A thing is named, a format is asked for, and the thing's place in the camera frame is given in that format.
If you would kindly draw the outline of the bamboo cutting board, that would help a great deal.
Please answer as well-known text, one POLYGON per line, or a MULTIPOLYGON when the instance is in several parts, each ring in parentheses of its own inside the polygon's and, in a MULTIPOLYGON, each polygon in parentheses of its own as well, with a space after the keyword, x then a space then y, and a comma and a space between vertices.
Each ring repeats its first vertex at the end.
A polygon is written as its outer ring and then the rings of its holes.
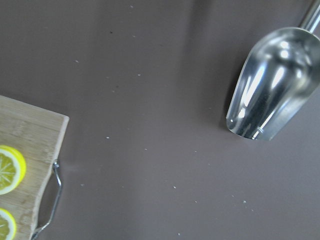
POLYGON ((42 196, 58 159, 69 117, 5 96, 0 97, 0 143, 18 150, 26 173, 0 207, 16 222, 16 240, 30 240, 38 226, 42 196))

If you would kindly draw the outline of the lemon half near edge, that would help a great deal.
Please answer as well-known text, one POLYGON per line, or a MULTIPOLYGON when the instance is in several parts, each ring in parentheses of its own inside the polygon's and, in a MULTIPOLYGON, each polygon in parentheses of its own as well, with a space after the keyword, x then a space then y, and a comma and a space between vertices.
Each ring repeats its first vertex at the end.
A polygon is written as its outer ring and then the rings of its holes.
POLYGON ((6 209, 0 209, 0 240, 13 240, 17 225, 12 214, 6 209))

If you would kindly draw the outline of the metal scoop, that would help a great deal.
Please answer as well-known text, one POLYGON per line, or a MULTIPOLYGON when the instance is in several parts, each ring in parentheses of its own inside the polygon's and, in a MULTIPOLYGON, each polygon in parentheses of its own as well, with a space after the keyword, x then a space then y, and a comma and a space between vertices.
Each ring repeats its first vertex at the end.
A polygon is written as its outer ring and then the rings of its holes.
POLYGON ((320 3, 298 27, 277 29, 250 50, 226 114, 226 126, 250 140, 272 140, 320 84, 320 3))

